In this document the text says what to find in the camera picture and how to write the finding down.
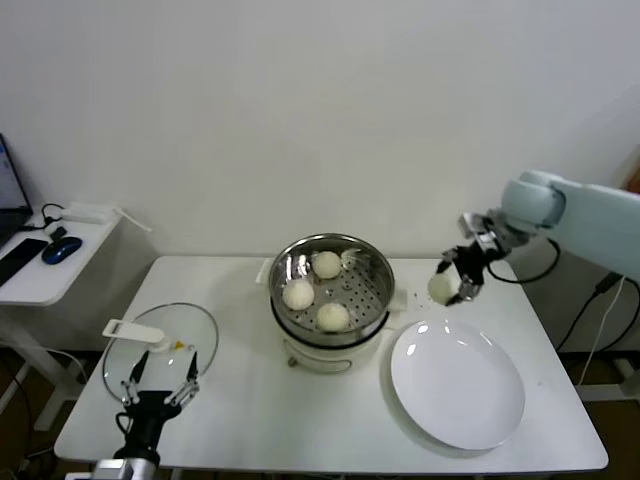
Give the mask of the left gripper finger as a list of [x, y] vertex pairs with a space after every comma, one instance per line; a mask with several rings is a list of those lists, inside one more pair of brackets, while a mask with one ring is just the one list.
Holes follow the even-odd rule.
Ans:
[[198, 353], [194, 352], [191, 358], [186, 380], [175, 390], [167, 399], [167, 403], [171, 406], [185, 406], [199, 392], [198, 376], [199, 370], [197, 366]]
[[138, 403], [140, 398], [138, 394], [138, 385], [142, 379], [146, 363], [149, 358], [149, 351], [146, 350], [140, 359], [133, 366], [127, 380], [120, 382], [122, 390], [122, 403], [124, 405], [132, 405]]

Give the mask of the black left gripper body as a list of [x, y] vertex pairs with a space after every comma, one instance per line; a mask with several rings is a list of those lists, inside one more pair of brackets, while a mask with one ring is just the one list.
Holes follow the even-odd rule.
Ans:
[[157, 447], [164, 424], [177, 417], [181, 406], [171, 406], [169, 391], [142, 391], [139, 402], [125, 405], [116, 414], [116, 426], [124, 435], [124, 446], [116, 451], [117, 459], [159, 459]]

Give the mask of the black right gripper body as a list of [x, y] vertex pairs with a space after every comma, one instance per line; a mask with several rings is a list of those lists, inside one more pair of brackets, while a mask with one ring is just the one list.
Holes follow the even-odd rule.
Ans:
[[493, 262], [493, 252], [485, 252], [477, 243], [456, 246], [453, 263], [465, 283], [483, 283], [484, 270]]

